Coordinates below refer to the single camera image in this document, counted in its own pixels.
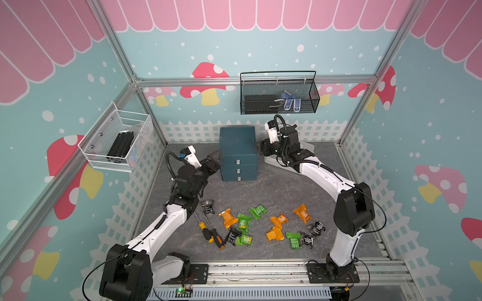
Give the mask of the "teal three-drawer cabinet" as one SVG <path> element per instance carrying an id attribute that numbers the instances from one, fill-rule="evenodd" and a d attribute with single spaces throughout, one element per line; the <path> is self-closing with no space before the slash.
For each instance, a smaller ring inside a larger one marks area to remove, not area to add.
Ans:
<path id="1" fill-rule="evenodd" d="M 255 181 L 258 153 L 254 126 L 230 126 L 220 129 L 222 181 Z"/>

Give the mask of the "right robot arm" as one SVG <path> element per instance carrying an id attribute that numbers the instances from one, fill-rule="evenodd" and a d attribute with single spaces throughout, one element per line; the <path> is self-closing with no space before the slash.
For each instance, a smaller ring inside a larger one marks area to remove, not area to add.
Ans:
<path id="1" fill-rule="evenodd" d="M 275 156 L 279 165 L 308 177 L 336 202 L 333 220 L 337 227 L 335 243 L 326 257 L 330 277 L 339 276 L 354 263 L 361 236 L 375 219 L 374 200 L 369 185 L 355 183 L 325 165 L 313 152 L 301 147 L 295 125 L 287 125 L 277 114 L 265 124 L 268 138 L 259 143 L 259 152 Z"/>

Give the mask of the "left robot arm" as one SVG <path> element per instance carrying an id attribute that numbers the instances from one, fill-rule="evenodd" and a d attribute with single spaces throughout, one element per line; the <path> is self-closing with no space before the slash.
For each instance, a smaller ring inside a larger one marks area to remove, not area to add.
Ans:
<path id="1" fill-rule="evenodd" d="M 168 238 L 195 212 L 209 177 L 222 167 L 220 151 L 199 160 L 193 146 L 179 154 L 166 153 L 171 175 L 169 200 L 159 217 L 125 245 L 107 252 L 99 294 L 109 300 L 146 300 L 152 289 L 170 280 L 184 282 L 190 277 L 190 258 L 171 252 L 164 259 L 154 257 Z"/>

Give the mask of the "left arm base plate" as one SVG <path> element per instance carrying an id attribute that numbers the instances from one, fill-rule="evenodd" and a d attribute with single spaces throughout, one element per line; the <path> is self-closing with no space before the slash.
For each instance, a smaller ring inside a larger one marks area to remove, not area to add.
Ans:
<path id="1" fill-rule="evenodd" d="M 182 272 L 180 276 L 164 282 L 163 285 L 207 284 L 208 269 L 209 265 L 207 264 L 191 264 L 188 272 Z"/>

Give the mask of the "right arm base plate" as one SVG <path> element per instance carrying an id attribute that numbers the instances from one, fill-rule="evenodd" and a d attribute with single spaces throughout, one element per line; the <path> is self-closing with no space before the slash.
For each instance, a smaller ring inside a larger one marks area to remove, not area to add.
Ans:
<path id="1" fill-rule="evenodd" d="M 334 284 L 353 285 L 360 282 L 358 271 L 354 264 L 346 267 L 337 267 L 334 263 L 318 263 L 310 261 L 306 264 L 307 275 L 311 284 Z"/>

